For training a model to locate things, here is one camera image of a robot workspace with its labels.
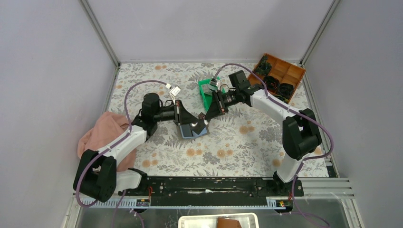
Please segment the green plastic bin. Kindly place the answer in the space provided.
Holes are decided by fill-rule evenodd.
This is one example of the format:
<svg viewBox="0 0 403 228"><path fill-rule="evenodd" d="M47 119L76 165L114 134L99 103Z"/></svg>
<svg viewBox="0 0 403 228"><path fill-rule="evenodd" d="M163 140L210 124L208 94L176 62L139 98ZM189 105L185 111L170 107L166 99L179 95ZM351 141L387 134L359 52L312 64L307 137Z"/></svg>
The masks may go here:
<svg viewBox="0 0 403 228"><path fill-rule="evenodd" d="M218 77L215 79L215 81L212 84L211 84L211 79L204 79L204 80L198 81L199 92L200 92L200 95L203 100L204 109L205 109L205 111L208 111L209 106L211 104L212 95L206 95L202 92L201 85L203 85L203 84L210 84L211 90L218 92L220 90L221 80Z"/></svg>

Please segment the grey blue card holder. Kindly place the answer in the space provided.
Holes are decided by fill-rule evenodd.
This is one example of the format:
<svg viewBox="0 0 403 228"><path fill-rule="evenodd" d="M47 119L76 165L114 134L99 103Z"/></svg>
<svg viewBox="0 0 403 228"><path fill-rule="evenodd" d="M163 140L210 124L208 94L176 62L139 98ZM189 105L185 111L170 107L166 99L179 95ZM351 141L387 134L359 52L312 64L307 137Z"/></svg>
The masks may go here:
<svg viewBox="0 0 403 228"><path fill-rule="evenodd" d="M202 136L206 136L210 133L207 127L203 128L203 130L200 133L196 133L191 128L190 124L179 125L177 128L179 135L181 136L182 139L195 139Z"/></svg>

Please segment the grey credit cards stack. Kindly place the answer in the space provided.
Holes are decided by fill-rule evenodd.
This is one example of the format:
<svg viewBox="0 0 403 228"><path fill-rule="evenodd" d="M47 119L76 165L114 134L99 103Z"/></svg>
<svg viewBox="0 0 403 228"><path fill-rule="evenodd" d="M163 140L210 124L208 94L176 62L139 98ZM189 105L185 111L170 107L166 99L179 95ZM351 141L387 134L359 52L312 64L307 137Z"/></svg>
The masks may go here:
<svg viewBox="0 0 403 228"><path fill-rule="evenodd" d="M206 95L211 95L212 90L210 84L203 84L201 85L202 92Z"/></svg>

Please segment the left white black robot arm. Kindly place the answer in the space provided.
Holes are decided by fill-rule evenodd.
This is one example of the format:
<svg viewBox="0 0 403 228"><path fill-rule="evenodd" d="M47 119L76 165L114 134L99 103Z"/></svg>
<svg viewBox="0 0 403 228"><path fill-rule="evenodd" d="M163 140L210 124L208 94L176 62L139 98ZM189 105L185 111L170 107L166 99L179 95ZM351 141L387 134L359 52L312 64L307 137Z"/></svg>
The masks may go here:
<svg viewBox="0 0 403 228"><path fill-rule="evenodd" d="M188 112L175 95L179 87L171 89L171 104L163 105L156 93L144 96L141 109L127 130L98 150L86 150L81 158L73 183L76 194L85 194L95 201L106 202L114 194L130 189L135 195L147 191L147 175L130 168L118 171L118 165L139 145L148 141L159 122L173 121L180 129L200 135L205 128L204 114Z"/></svg>

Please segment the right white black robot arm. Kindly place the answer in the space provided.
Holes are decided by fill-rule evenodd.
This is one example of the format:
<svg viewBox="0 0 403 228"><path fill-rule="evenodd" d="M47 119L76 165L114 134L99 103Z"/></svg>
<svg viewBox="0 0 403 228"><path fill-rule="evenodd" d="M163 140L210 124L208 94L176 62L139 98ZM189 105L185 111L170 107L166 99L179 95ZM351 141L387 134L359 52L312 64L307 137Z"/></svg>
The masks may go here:
<svg viewBox="0 0 403 228"><path fill-rule="evenodd" d="M310 109L297 111L279 99L270 96L262 85L252 85L240 70L229 76L233 88L226 93L220 90L212 93L211 105L204 117L205 123L224 115L229 107L246 104L271 117L282 127L282 145L285 156L277 169L272 183L273 191L280 196L291 190L297 170L303 159L322 142L314 113Z"/></svg>

